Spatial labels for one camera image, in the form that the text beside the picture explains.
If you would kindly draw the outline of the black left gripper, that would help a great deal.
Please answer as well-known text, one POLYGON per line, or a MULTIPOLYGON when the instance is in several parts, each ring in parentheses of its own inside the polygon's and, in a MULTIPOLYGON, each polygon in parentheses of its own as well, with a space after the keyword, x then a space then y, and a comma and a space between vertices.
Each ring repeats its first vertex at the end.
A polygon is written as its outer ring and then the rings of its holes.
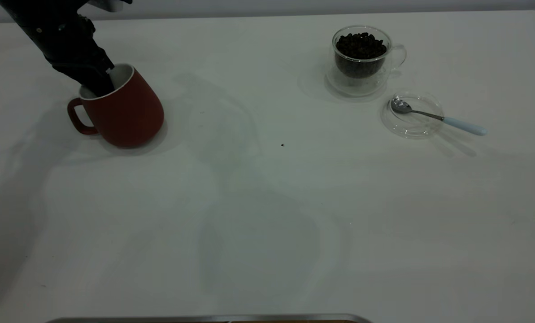
POLYGON ((92 21, 78 13, 85 4, 87 0, 0 0, 56 71, 101 97, 115 90, 115 66, 94 41, 92 21))

